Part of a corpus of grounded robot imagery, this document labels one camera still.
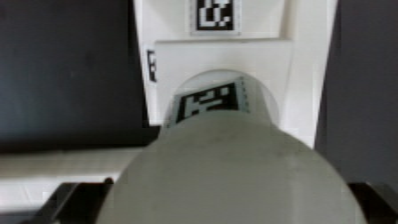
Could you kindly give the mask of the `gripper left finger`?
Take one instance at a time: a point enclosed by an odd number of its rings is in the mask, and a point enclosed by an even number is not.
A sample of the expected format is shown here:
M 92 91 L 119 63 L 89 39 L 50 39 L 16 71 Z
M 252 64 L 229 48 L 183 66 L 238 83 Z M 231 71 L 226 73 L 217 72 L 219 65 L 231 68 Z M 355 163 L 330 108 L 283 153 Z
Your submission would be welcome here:
M 20 224 L 96 224 L 112 186 L 112 178 L 101 182 L 64 182 L 39 211 Z

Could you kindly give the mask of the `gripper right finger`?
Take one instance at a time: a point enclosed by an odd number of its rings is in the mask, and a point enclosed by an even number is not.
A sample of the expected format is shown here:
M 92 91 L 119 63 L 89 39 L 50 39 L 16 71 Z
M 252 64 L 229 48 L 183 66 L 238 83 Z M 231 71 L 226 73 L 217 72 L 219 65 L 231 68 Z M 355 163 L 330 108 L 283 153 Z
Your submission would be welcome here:
M 380 183 L 348 184 L 368 224 L 398 224 L 398 192 Z

